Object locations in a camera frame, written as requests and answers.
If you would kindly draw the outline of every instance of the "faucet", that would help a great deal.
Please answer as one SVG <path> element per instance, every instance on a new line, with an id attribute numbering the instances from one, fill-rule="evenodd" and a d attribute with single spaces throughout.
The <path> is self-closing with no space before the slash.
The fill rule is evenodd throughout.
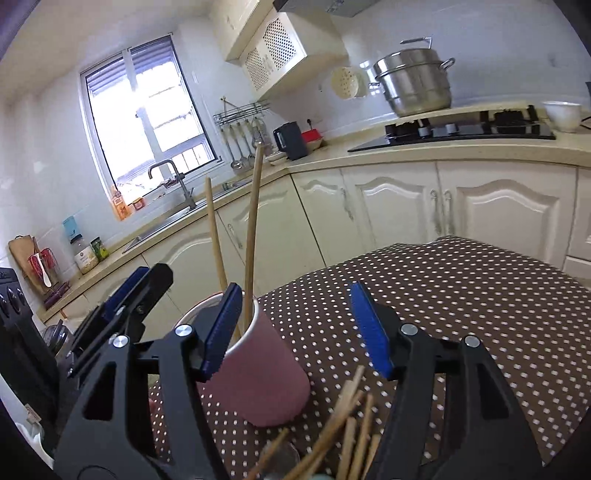
<path id="1" fill-rule="evenodd" d="M 195 208 L 197 208 L 197 205 L 195 205 L 195 200 L 193 200 L 193 196 L 191 195 L 191 193 L 193 192 L 193 189 L 191 189 L 191 192 L 189 192 L 187 190 L 187 186 L 183 182 L 183 179 L 185 178 L 184 173 L 178 172 L 177 166 L 174 164 L 174 162 L 171 159 L 163 160 L 158 163 L 155 163 L 154 165 L 150 165 L 150 167 L 148 169 L 148 177 L 151 180 L 152 179 L 152 170 L 155 169 L 156 167 L 159 167 L 160 165 L 165 165 L 167 163 L 170 163 L 173 166 L 174 176 L 175 176 L 176 180 L 181 184 L 181 188 L 183 189 L 185 201 L 181 205 L 188 206 L 189 210 L 195 210 Z"/>

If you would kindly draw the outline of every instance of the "gas stove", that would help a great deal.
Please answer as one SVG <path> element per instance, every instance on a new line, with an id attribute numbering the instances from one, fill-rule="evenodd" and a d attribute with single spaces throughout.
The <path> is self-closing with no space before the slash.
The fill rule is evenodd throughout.
<path id="1" fill-rule="evenodd" d="M 533 105 L 527 109 L 529 119 L 519 110 L 504 110 L 491 119 L 487 110 L 480 112 L 479 122 L 450 123 L 431 126 L 428 118 L 401 125 L 387 125 L 386 135 L 349 150 L 350 153 L 377 148 L 395 147 L 427 142 L 450 140 L 479 140 L 483 138 L 538 138 L 556 140 L 548 125 L 540 122 Z"/>

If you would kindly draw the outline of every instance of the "wire shelf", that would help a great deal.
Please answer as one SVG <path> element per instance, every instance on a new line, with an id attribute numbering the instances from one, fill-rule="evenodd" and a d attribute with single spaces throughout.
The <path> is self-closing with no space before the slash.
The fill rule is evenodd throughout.
<path id="1" fill-rule="evenodd" d="M 225 98 L 222 98 L 221 100 L 224 103 L 224 111 L 222 113 L 216 113 L 213 116 L 213 120 L 219 127 L 238 122 L 244 118 L 260 115 L 266 110 L 269 110 L 269 102 L 254 102 L 237 107 L 228 102 Z"/>

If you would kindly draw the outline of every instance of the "sink basin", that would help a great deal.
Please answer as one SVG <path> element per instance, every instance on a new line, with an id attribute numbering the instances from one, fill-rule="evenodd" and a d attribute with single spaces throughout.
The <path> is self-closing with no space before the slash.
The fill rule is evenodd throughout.
<path id="1" fill-rule="evenodd" d="M 220 197 L 223 197 L 224 195 L 239 189 L 240 187 L 243 187 L 244 185 L 250 183 L 252 180 L 251 179 L 244 179 L 244 180 L 240 180 L 240 181 L 236 181 L 232 184 L 230 184 L 230 188 L 228 190 L 224 190 L 221 192 L 216 193 L 213 196 L 213 199 L 216 200 Z M 142 232 L 141 234 L 139 234 L 137 237 L 135 237 L 130 243 L 129 245 L 127 245 L 127 247 L 125 247 L 125 250 L 123 250 L 123 253 L 128 252 L 129 250 L 131 250 L 133 247 L 135 247 L 136 245 L 139 245 L 140 243 L 146 241 L 148 238 L 156 235 L 157 233 L 161 232 L 162 230 L 164 230 L 165 228 L 169 227 L 170 225 L 172 225 L 174 222 L 180 220 L 181 218 L 185 217 L 186 215 L 188 215 L 191 212 L 197 211 L 199 209 L 201 209 L 202 207 L 205 207 L 205 204 L 207 202 L 205 201 L 205 199 L 203 200 L 199 200 L 198 202 L 196 202 L 196 206 L 197 208 L 190 210 L 189 207 L 184 208 L 183 210 L 175 213 L 174 215 L 171 215 L 170 217 L 164 219 L 162 222 L 157 223 L 156 225 L 154 225 L 153 227 L 150 227 L 149 229 L 147 229 L 145 232 Z"/>

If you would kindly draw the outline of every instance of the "tablecloth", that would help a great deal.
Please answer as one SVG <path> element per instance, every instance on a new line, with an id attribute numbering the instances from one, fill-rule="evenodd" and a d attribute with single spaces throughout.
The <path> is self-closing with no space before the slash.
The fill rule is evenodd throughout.
<path id="1" fill-rule="evenodd" d="M 288 425 L 289 440 L 302 454 L 311 450 L 357 365 L 366 366 L 361 388 L 376 400 L 372 433 L 383 432 L 394 401 L 395 384 L 371 368 L 350 312 L 348 285 L 357 280 L 401 320 L 434 337 L 481 338 L 517 396 L 542 459 L 548 462 L 566 443 L 591 398 L 590 293 L 541 261 L 448 236 L 426 245 L 395 244 L 312 272 L 260 298 L 310 379 L 310 401 Z M 440 377 L 434 383 L 425 461 L 437 455 L 443 381 Z M 254 428 L 235 412 L 224 411 L 207 385 L 202 393 L 226 468 L 231 478 L 243 478 L 280 428 Z M 152 416 L 158 454 L 170 461 L 158 384 L 151 398 L 158 403 Z M 326 458 L 326 473 L 336 474 L 338 454 L 333 449 Z"/>

